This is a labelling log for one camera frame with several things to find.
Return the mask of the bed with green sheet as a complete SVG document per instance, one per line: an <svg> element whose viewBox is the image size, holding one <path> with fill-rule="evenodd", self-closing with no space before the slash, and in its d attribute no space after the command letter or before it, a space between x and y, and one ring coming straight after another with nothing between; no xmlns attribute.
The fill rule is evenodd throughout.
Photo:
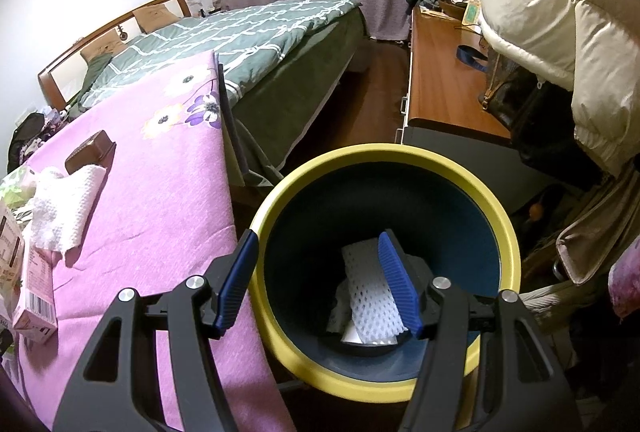
<svg viewBox="0 0 640 432"><path fill-rule="evenodd" d="M224 114L231 113L248 169L275 183L286 157L331 96L365 32L359 7L305 37L237 103L231 102L224 66L213 51L146 74L111 96L140 115L138 133L151 144L163 144L176 127L221 129ZM66 108L73 117L89 110L80 110L79 96L112 57L102 54L89 63L80 92Z"/></svg>

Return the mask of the yellow rimmed blue trash bin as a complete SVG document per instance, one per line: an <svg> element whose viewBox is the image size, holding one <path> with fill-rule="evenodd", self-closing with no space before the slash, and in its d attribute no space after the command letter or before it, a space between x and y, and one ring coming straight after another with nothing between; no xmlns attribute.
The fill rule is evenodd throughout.
<svg viewBox="0 0 640 432"><path fill-rule="evenodd" d="M366 144L289 173L250 224L259 243L250 297L268 351L314 388L356 402L408 400L435 334L454 334L454 375L480 335L443 297L494 300L521 285L506 210L437 153Z"/></svg>

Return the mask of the right brown pillow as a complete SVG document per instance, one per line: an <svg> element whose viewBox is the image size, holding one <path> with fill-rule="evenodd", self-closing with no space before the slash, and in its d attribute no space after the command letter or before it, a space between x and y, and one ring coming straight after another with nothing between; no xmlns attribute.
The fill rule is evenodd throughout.
<svg viewBox="0 0 640 432"><path fill-rule="evenodd" d="M151 34L180 20L180 17L171 12L164 4L140 7L132 13L144 34Z"/></svg>

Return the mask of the left brown pillow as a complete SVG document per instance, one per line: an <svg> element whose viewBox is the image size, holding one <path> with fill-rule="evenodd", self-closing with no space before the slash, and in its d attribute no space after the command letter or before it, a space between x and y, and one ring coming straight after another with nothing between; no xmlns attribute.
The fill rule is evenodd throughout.
<svg viewBox="0 0 640 432"><path fill-rule="evenodd" d="M117 31L112 28L82 48L80 55L85 62L90 63L94 58L102 56L102 54L116 56L126 48L127 45L120 39Z"/></svg>

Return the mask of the cream puffer jacket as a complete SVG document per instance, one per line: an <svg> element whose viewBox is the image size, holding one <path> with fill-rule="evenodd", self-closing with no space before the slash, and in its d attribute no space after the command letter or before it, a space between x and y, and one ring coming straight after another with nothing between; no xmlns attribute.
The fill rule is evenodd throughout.
<svg viewBox="0 0 640 432"><path fill-rule="evenodd" d="M639 152L639 0L482 0L499 54L572 95L574 137L618 175Z"/></svg>

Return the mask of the dark clothes on nightstand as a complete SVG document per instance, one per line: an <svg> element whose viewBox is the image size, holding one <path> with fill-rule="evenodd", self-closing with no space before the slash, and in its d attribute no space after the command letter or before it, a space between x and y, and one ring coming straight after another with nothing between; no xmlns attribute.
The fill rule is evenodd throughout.
<svg viewBox="0 0 640 432"><path fill-rule="evenodd" d="M44 115L40 112L29 113L25 120L17 126L9 144L8 164L6 164L8 173L20 166L21 149L42 132L43 126Z"/></svg>

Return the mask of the green white plastic bag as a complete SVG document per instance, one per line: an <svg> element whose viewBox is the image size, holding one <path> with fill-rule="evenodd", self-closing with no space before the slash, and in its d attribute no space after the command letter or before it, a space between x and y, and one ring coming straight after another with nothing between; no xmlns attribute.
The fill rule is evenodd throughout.
<svg viewBox="0 0 640 432"><path fill-rule="evenodd" d="M36 173L21 165L1 179L1 200L17 219L30 221L36 189Z"/></svg>

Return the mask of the brown pillow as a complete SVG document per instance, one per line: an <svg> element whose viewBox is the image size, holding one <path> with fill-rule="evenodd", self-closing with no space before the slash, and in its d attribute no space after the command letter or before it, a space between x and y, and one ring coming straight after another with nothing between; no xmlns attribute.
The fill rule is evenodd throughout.
<svg viewBox="0 0 640 432"><path fill-rule="evenodd" d="M144 34L151 34L180 20L180 17L171 12L164 4L140 7L132 13Z"/></svg>
<svg viewBox="0 0 640 432"><path fill-rule="evenodd" d="M85 62L90 63L94 58L102 56L102 54L116 56L126 48L127 45L120 39L117 31L112 28L82 48L80 55Z"/></svg>

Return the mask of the white tissue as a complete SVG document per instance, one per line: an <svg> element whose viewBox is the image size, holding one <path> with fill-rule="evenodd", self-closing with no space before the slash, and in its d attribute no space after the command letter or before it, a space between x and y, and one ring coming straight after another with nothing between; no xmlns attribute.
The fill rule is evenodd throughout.
<svg viewBox="0 0 640 432"><path fill-rule="evenodd" d="M38 173L30 242L39 250L62 255L78 248L106 174L106 168L96 164L70 175L53 167Z"/></svg>

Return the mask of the pink white carton box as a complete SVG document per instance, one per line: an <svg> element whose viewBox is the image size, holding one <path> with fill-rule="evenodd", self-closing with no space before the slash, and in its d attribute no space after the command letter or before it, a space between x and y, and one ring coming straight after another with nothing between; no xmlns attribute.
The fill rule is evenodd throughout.
<svg viewBox="0 0 640 432"><path fill-rule="evenodd" d="M35 249L29 249L23 259L13 328L37 344L46 343L58 330L51 264Z"/></svg>

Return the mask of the white foam net wrap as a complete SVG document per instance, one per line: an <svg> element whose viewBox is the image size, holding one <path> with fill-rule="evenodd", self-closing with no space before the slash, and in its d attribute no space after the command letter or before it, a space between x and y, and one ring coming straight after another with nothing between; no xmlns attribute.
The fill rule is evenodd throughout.
<svg viewBox="0 0 640 432"><path fill-rule="evenodd" d="M398 345L408 329L378 260L378 239L346 245L342 256L346 279L336 288L326 331L345 344Z"/></svg>

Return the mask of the wooden headboard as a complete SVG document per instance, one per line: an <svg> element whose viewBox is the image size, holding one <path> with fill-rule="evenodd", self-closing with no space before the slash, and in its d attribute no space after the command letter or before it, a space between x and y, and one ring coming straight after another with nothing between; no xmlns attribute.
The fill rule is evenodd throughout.
<svg viewBox="0 0 640 432"><path fill-rule="evenodd" d="M47 105L58 111L66 108L80 92L89 63L101 54L117 54L133 37L145 34L140 12L149 17L149 9L159 10L160 6L178 19L191 17L186 0L151 0L81 37L38 73Z"/></svg>

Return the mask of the brown wallet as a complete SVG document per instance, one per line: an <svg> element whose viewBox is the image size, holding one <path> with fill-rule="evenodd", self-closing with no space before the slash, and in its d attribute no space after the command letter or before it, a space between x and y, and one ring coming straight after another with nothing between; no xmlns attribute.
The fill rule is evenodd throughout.
<svg viewBox="0 0 640 432"><path fill-rule="evenodd" d="M101 129L83 141L65 160L65 170L73 174L86 165L103 165L115 148L115 141Z"/></svg>

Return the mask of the pink floral tablecloth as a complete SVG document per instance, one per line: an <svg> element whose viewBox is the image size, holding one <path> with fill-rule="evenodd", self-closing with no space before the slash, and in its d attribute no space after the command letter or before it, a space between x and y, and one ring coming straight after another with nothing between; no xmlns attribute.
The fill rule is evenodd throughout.
<svg viewBox="0 0 640 432"><path fill-rule="evenodd" d="M201 275L235 247L224 129L176 127L163 144L138 133L142 118L111 96L45 143L27 166L64 175L66 158L103 129L115 141L107 174L93 204L81 245L62 255L37 249L32 222L26 247L52 268L58 330L37 344L21 334L3 364L22 407L45 428L53 426L68 380L108 305L120 290L141 295L171 290Z"/></svg>

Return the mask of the brown handbag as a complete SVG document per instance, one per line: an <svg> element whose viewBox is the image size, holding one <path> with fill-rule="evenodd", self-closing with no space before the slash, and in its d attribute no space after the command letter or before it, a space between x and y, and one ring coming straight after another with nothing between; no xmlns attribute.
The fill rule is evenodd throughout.
<svg viewBox="0 0 640 432"><path fill-rule="evenodd" d="M540 109L544 92L537 75L492 48L488 49L486 89L478 98L510 133L520 131Z"/></svg>

